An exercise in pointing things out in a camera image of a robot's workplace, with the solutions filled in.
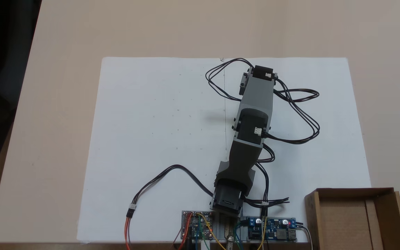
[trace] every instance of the yellow wire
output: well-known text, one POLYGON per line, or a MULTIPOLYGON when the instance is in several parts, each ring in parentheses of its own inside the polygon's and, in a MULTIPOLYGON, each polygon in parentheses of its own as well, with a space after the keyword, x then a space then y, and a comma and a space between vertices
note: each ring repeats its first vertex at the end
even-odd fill
POLYGON ((226 250, 226 248, 225 248, 222 244, 220 244, 219 240, 218 240, 217 237, 214 235, 214 233, 213 233, 211 227, 209 226, 209 222, 208 222, 208 220, 206 219, 206 217, 205 217, 204 215, 202 215, 201 213, 199 213, 199 212, 197 213, 197 215, 200 215, 201 217, 203 217, 203 220, 205 220, 206 226, 208 227, 209 231, 210 231, 211 234, 213 235, 214 239, 217 241, 217 243, 220 245, 220 247, 222 247, 224 250, 226 250))
POLYGON ((266 216, 265 216, 265 226, 263 227, 263 232, 262 232, 262 242, 259 245, 259 248, 257 250, 260 250, 263 246, 263 241, 265 240, 265 231, 266 231, 266 216))

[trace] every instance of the white connector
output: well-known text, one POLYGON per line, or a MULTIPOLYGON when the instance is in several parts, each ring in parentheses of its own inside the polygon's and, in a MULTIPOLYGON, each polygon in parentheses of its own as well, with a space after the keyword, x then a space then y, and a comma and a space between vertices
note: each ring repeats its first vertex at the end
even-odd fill
POLYGON ((254 134, 257 134, 258 136, 262 136, 262 129, 256 127, 256 128, 254 129, 254 134))

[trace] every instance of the blue wire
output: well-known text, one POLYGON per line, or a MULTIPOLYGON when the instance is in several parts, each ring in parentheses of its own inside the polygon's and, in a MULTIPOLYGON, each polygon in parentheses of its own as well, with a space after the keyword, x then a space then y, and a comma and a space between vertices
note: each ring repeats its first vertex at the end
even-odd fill
POLYGON ((242 241, 240 240, 240 238, 239 238, 239 236, 238 236, 238 234, 237 234, 237 228, 239 228, 239 227, 240 227, 240 223, 238 223, 237 225, 235 225, 235 228, 234 228, 234 235, 235 235, 235 237, 237 238, 237 240, 239 241, 238 244, 240 244, 240 249, 243 250, 243 243, 242 243, 242 241))
POLYGON ((197 226, 197 234, 195 235, 195 250, 198 249, 198 246, 197 246, 197 239, 198 239, 198 237, 199 237, 199 230, 200 230, 200 219, 199 219, 199 226, 197 226))

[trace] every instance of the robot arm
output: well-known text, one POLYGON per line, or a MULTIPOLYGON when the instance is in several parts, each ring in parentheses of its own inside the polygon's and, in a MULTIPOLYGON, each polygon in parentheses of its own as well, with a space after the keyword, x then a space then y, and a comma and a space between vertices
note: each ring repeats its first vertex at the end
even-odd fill
POLYGON ((240 216, 243 195, 251 190, 255 171, 251 168, 262 152, 262 131, 268 133, 273 113, 273 69, 250 67, 240 83, 243 95, 235 119, 234 139, 229 161, 221 161, 214 182, 211 209, 231 216, 240 216))

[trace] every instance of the table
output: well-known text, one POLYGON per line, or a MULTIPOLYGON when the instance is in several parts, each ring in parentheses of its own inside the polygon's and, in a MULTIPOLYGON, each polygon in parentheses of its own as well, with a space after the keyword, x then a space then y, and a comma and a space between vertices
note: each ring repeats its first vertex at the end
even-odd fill
POLYGON ((400 0, 44 0, 0 242, 76 242, 103 57, 347 57, 372 186, 400 191, 400 0))

